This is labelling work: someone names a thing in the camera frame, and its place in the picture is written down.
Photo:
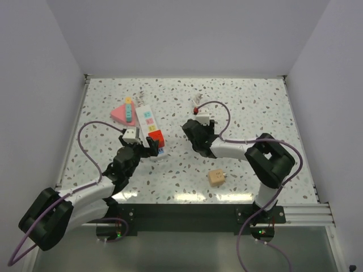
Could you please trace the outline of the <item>red cube plug adapter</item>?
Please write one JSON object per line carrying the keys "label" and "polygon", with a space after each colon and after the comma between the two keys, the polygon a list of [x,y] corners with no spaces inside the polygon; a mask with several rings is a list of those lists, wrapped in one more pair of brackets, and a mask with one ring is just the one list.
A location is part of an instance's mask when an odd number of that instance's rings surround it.
{"label": "red cube plug adapter", "polygon": [[148,133],[149,137],[151,137],[154,141],[158,141],[158,148],[163,148],[165,146],[164,136],[161,130],[155,130]]}

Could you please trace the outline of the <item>white multicolour power strip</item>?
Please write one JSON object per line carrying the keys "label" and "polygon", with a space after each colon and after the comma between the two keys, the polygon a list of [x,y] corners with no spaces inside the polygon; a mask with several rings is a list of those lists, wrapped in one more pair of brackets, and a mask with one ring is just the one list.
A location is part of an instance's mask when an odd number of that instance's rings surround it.
{"label": "white multicolour power strip", "polygon": [[[138,123],[140,126],[140,131],[143,136],[143,144],[145,147],[148,147],[148,143],[146,141],[146,137],[148,137],[148,133],[160,130],[157,125],[157,119],[155,118],[153,111],[149,105],[142,105],[136,108],[136,116],[138,118]],[[151,157],[150,160],[153,162],[161,162],[166,157],[166,152],[163,148],[159,148],[159,154],[157,157]]]}

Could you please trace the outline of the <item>tan cube plug adapter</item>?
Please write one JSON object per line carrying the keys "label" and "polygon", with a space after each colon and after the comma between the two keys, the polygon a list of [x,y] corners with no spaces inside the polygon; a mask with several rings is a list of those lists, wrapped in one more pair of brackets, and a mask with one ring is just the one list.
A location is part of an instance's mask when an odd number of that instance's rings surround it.
{"label": "tan cube plug adapter", "polygon": [[222,169],[215,169],[208,172],[208,180],[211,187],[221,186],[225,183],[226,174]]}

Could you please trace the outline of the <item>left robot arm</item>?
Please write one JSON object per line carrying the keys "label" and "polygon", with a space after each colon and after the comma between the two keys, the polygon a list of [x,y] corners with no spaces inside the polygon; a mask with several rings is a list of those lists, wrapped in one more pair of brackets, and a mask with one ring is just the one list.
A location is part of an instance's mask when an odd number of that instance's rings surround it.
{"label": "left robot arm", "polygon": [[116,206],[109,199],[121,192],[128,184],[142,158],[159,154],[159,141],[147,137],[149,147],[139,143],[128,143],[119,138],[123,146],[117,151],[107,169],[82,186],[55,191],[46,188],[34,200],[21,218],[18,227],[43,251],[52,249],[70,229],[71,220],[82,208],[100,201],[97,215],[104,222],[112,222],[117,217]]}

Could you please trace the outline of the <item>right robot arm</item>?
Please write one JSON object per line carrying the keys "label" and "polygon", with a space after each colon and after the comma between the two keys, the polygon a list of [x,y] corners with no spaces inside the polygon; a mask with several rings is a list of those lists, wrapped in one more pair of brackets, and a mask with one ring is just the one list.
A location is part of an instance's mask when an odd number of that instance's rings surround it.
{"label": "right robot arm", "polygon": [[296,161],[270,134],[263,133],[255,140],[239,143],[237,140],[223,141],[214,133],[214,121],[202,125],[189,119],[182,129],[192,143],[194,151],[205,158],[231,158],[247,161],[260,181],[254,200],[253,217],[260,223],[273,215],[277,202],[276,193],[290,174]]}

